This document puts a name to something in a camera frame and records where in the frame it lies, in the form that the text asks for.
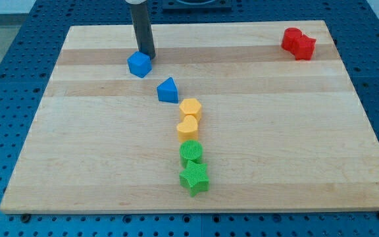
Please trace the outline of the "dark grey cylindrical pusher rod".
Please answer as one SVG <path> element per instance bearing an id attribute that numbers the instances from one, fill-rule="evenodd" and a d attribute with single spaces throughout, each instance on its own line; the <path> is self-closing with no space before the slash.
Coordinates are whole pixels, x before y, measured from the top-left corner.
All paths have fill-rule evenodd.
<path id="1" fill-rule="evenodd" d="M 126 2 L 130 8 L 139 52 L 154 59 L 156 52 L 147 0 L 126 0 Z"/>

